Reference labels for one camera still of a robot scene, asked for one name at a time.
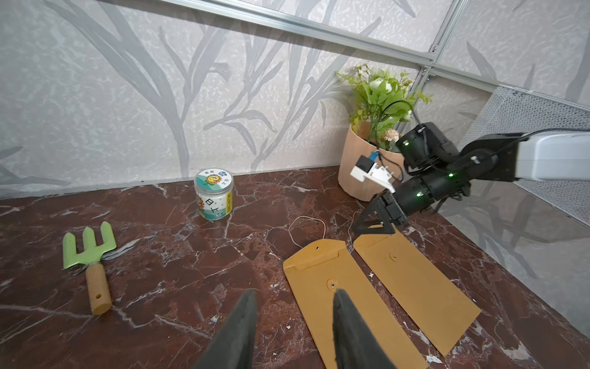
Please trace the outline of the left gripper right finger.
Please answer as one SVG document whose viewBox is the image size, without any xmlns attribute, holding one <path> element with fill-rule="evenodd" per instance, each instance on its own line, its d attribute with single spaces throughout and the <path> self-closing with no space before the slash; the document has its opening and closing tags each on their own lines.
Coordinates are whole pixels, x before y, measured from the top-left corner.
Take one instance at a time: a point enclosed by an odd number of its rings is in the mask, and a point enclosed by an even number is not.
<svg viewBox="0 0 590 369">
<path fill-rule="evenodd" d="M 333 297 L 333 342 L 338 368 L 396 367 L 344 289 Z"/>
</svg>

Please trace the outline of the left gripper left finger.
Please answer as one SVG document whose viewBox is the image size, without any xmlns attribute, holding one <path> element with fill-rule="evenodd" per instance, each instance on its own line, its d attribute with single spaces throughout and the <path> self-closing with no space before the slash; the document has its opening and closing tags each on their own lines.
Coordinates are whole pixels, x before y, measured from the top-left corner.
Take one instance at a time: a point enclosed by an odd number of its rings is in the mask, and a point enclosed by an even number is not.
<svg viewBox="0 0 590 369">
<path fill-rule="evenodd" d="M 223 327 L 190 368 L 252 368 L 258 318 L 254 291 L 241 295 Z"/>
</svg>

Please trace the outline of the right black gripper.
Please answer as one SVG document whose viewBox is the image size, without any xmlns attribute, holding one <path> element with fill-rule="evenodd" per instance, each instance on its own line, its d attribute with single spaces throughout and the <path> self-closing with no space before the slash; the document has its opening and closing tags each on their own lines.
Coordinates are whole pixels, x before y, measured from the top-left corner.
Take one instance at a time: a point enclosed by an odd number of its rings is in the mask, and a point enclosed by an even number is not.
<svg viewBox="0 0 590 369">
<path fill-rule="evenodd" d="M 437 201 L 470 194 L 471 178 L 459 168 L 456 146 L 432 122 L 417 125 L 396 142 L 410 176 L 392 195 L 375 197 L 353 223 L 356 235 L 393 235 L 408 217 Z"/>
</svg>

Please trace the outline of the kraft file bag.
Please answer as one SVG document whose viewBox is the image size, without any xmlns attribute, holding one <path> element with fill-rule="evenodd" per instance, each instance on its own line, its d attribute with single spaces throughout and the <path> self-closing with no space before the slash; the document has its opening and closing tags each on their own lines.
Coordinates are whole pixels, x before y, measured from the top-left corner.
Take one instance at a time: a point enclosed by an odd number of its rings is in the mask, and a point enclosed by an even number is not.
<svg viewBox="0 0 590 369">
<path fill-rule="evenodd" d="M 381 283 L 443 356 L 481 310 L 401 233 L 361 235 L 353 243 Z"/>
<path fill-rule="evenodd" d="M 344 241 L 312 242 L 283 267 L 326 367 L 428 366 Z"/>
</svg>

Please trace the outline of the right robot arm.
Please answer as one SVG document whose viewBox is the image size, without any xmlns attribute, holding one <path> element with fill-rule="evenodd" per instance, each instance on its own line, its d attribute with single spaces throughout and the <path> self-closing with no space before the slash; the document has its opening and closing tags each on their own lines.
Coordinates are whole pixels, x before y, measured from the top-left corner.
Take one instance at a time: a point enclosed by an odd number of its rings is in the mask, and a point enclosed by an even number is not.
<svg viewBox="0 0 590 369">
<path fill-rule="evenodd" d="M 514 182 L 588 181 L 589 131 L 541 129 L 536 132 L 484 135 L 462 150 L 433 123 L 419 124 L 396 147 L 410 179 L 393 186 L 380 155 L 361 156 L 351 175 L 370 180 L 384 191 L 375 195 L 353 224 L 358 235 L 393 235 L 409 226 L 409 217 L 434 204 L 470 196 L 477 180 Z"/>
</svg>

